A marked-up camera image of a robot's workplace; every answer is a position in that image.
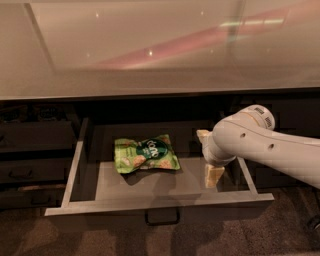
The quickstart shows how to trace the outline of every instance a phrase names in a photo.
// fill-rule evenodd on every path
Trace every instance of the chip bag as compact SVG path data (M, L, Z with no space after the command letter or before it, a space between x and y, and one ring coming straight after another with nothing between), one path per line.
M167 134L140 142L125 138L116 139L115 167L117 172L122 174L138 169L180 169Z

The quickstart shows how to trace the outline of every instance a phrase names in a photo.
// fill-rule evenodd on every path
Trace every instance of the drawer front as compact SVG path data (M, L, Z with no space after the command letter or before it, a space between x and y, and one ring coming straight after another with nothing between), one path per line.
M61 204L63 192L63 189L1 192L0 209L56 207Z
M70 149L75 141L69 121L0 125L0 153Z
M213 224L217 221L254 219L261 215L271 202L243 203L215 206L191 206L122 211L96 214L50 216L50 221L61 232L84 232L105 229L139 229L145 225Z
M40 159L0 162L0 183L64 180L71 159Z

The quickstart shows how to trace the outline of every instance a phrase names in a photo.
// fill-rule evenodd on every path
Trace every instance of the floor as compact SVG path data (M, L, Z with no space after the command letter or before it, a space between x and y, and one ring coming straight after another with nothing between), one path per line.
M275 201L257 218L60 232L42 209L0 212L0 255L320 255L320 213L310 187L264 189Z

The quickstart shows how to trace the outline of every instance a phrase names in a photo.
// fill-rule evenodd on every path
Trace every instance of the robotic arm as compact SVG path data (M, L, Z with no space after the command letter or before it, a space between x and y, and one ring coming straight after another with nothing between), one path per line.
M320 188L320 140L274 132L271 112L252 105L222 119L201 135L206 161L225 166L236 156L252 160Z

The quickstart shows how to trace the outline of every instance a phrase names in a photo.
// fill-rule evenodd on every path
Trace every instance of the beige object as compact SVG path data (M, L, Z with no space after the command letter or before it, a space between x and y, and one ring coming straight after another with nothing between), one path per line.
M206 165L206 188L215 188L225 171L224 167L215 167L211 164Z
M198 138L199 138L199 140L200 140L201 143L202 143L202 141L203 141L203 138L204 138L205 136L207 136L208 133L209 133L208 130L197 130L197 136L198 136Z

